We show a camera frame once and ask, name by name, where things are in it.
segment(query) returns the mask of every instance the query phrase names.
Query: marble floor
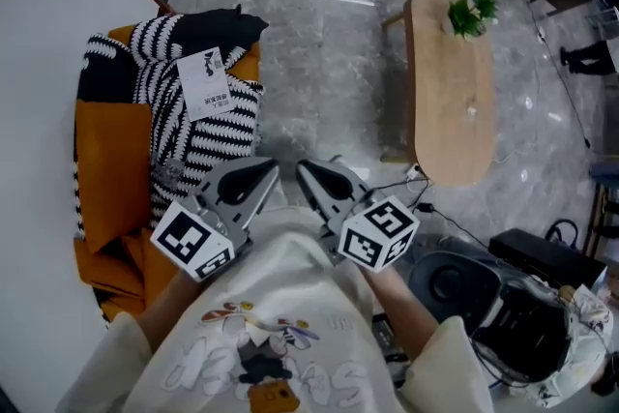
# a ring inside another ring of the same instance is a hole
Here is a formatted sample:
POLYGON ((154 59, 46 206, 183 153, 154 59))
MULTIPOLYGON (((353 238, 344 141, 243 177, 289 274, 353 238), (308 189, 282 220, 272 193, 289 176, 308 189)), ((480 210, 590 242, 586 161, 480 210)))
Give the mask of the marble floor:
MULTIPOLYGON (((266 87, 258 153, 280 160, 289 204, 305 199, 293 181, 300 158, 346 162, 369 171, 368 182, 404 178, 405 165, 381 164, 386 151, 405 146, 403 26, 384 38, 380 21, 404 0, 367 7, 334 0, 170 0, 179 12, 232 7, 270 23, 261 39, 261 81, 266 87)), ((489 28, 496 88, 496 146, 486 177, 462 188, 433 186, 424 194, 445 215, 484 241, 521 227, 544 234, 557 218, 573 219, 582 243, 594 186, 587 178, 593 152, 584 146, 566 90, 550 53, 536 41, 524 0, 498 0, 499 22, 489 28)), ((594 41, 585 9, 544 18, 533 5, 556 57, 560 44, 594 41)), ((594 76, 565 74, 594 150, 604 124, 604 85, 594 76)), ((422 183, 393 188, 411 201, 422 183)), ((457 233, 437 215, 419 214, 422 232, 457 233)))

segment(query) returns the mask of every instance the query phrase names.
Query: sleeve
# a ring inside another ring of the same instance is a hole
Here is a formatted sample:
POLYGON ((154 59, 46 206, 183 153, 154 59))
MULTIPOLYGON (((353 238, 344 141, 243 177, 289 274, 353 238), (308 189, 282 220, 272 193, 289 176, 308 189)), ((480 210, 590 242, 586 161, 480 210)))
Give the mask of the sleeve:
POLYGON ((486 378, 459 316, 448 318, 413 362, 401 388, 423 413, 491 413, 486 378))
POLYGON ((121 411, 152 351, 137 322, 119 313, 56 413, 121 411))

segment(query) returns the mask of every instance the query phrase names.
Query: black shoe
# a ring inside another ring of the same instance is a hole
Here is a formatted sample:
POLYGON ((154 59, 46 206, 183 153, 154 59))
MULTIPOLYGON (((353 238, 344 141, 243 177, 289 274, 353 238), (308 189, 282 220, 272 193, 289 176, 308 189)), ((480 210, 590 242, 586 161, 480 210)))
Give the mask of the black shoe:
POLYGON ((559 48, 559 59, 561 60, 561 66, 567 66, 568 64, 570 64, 570 61, 568 59, 568 51, 565 49, 564 46, 559 48))

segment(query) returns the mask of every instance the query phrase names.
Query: white t-shirt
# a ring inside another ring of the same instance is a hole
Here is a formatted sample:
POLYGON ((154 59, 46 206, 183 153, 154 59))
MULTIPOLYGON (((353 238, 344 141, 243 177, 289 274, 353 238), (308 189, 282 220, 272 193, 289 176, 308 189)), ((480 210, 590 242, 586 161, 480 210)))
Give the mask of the white t-shirt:
POLYGON ((136 322, 118 315, 57 411, 491 412, 459 317, 440 326, 396 392, 369 326, 371 291, 352 263, 330 264, 308 212, 259 216, 250 254, 153 356, 136 322))

